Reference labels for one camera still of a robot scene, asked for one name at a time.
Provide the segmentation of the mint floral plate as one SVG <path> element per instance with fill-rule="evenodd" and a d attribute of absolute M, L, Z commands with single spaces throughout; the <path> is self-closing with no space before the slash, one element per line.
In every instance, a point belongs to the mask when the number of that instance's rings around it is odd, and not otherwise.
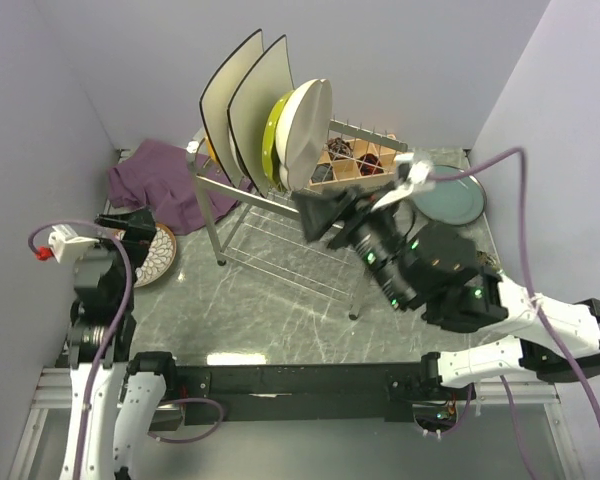
<path fill-rule="evenodd" d="M 480 265 L 479 272 L 483 273 L 494 273 L 503 275 L 504 270 L 499 260 L 491 253 L 483 250 L 476 251 L 476 258 Z"/>

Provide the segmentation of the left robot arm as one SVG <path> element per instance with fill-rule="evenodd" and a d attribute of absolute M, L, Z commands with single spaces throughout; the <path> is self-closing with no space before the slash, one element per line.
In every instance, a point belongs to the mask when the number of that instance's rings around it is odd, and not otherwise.
<path fill-rule="evenodd" d="M 63 479 L 134 479 L 134 463 L 160 402 L 180 388 L 168 352 L 130 353 L 136 329 L 133 286 L 157 233 L 142 208 L 100 215 L 100 238 L 56 225 L 49 245 L 74 263 L 76 298 L 67 335 L 71 416 Z"/>

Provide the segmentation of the cream round bowl plate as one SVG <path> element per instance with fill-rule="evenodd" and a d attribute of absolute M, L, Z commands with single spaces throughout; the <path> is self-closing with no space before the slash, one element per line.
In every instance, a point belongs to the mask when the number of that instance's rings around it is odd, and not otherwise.
<path fill-rule="evenodd" d="M 333 107 L 331 82 L 313 79 L 296 88 L 276 126 L 280 179 L 289 191 L 306 187 L 327 142 Z"/>

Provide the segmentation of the teal round plate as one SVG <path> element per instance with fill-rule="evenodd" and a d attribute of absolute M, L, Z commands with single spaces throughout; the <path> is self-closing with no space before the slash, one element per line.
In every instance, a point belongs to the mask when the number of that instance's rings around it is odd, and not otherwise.
<path fill-rule="evenodd" d="M 437 183 L 433 190 L 415 195 L 411 203 L 426 218 L 451 226 L 463 226 L 484 212 L 487 196 L 473 176 Z"/>

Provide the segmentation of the floral patterned plate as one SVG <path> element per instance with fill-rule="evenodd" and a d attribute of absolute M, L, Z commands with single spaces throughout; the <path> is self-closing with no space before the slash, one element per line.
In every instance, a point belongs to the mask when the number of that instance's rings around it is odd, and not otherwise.
<path fill-rule="evenodd" d="M 136 269 L 136 288 L 147 286 L 160 279 L 173 264 L 177 254 L 177 240 L 174 233 L 165 225 L 156 225 L 144 263 Z"/>

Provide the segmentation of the green polka dot plate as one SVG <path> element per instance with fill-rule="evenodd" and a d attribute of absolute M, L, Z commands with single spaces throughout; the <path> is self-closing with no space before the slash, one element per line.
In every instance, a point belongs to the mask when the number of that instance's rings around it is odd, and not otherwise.
<path fill-rule="evenodd" d="M 272 107 L 265 123 L 265 130 L 262 139 L 261 161 L 263 172 L 270 185 L 276 188 L 278 191 L 284 191 L 285 188 L 280 180 L 279 174 L 280 159 L 275 146 L 276 128 L 284 107 L 292 93 L 293 91 L 287 92 L 285 95 L 279 98 Z"/>

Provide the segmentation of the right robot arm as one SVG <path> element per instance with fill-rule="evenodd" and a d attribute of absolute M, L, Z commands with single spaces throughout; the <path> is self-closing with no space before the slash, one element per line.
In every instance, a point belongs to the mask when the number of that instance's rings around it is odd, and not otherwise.
<path fill-rule="evenodd" d="M 377 193 L 357 189 L 295 192 L 307 242 L 334 224 L 331 250 L 349 247 L 396 311 L 422 312 L 424 322 L 466 334 L 496 332 L 478 347 L 431 352 L 421 358 L 419 387 L 440 399 L 482 379 L 530 371 L 546 383 L 600 375 L 600 301 L 565 303 L 521 286 L 484 265 L 475 243 L 453 228 L 430 222 L 412 238 L 399 230 L 394 206 L 377 208 Z"/>

